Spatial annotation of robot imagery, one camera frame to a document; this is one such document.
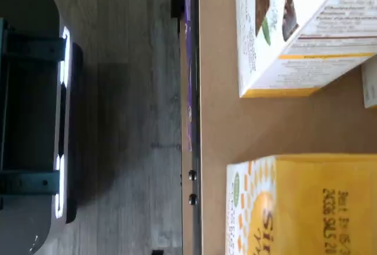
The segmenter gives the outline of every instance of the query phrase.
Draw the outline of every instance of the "product logo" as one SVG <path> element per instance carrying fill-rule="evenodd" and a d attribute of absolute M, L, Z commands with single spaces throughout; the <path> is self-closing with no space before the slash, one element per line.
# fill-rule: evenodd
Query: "product logo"
<path fill-rule="evenodd" d="M 257 196 L 249 225 L 248 254 L 268 255 L 273 243 L 273 197 L 268 192 Z"/>
<path fill-rule="evenodd" d="M 238 199 L 240 198 L 240 176 L 236 173 L 234 178 L 234 185 L 233 185 L 233 202 L 234 206 L 237 207 Z"/>
<path fill-rule="evenodd" d="M 235 193 L 240 198 L 238 214 L 238 253 L 269 255 L 274 242 L 275 158 L 266 157 L 248 163 L 247 172 L 234 181 Z"/>

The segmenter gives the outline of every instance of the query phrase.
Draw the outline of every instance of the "purple packaging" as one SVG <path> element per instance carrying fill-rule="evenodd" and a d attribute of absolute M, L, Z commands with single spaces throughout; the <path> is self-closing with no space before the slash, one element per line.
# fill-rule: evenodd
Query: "purple packaging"
<path fill-rule="evenodd" d="M 187 104 L 187 137 L 188 149 L 192 151 L 191 125 L 192 125 L 192 83 L 191 83 L 191 0 L 184 0 L 184 36 L 186 39 L 186 58 L 188 68 L 188 104 Z"/>

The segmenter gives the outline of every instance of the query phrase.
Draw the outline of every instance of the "white box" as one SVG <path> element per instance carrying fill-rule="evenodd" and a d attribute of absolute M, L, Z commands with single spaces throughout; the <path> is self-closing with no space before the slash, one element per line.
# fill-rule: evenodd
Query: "white box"
<path fill-rule="evenodd" d="M 365 108 L 377 107 L 377 56 L 362 64 Z"/>
<path fill-rule="evenodd" d="M 236 0 L 241 97 L 309 95 L 376 53 L 377 0 L 265 2 Z"/>

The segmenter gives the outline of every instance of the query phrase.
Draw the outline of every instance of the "nutrition facts label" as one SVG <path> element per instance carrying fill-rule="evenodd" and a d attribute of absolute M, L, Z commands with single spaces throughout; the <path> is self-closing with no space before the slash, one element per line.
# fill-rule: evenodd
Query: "nutrition facts label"
<path fill-rule="evenodd" d="M 328 0 L 285 54 L 377 50 L 377 0 Z"/>

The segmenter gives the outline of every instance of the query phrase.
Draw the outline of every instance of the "yellow cereal box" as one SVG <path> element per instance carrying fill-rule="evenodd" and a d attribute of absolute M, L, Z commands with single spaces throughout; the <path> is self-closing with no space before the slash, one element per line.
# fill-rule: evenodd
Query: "yellow cereal box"
<path fill-rule="evenodd" d="M 226 254 L 377 254 L 377 155 L 302 154 L 227 166 Z"/>

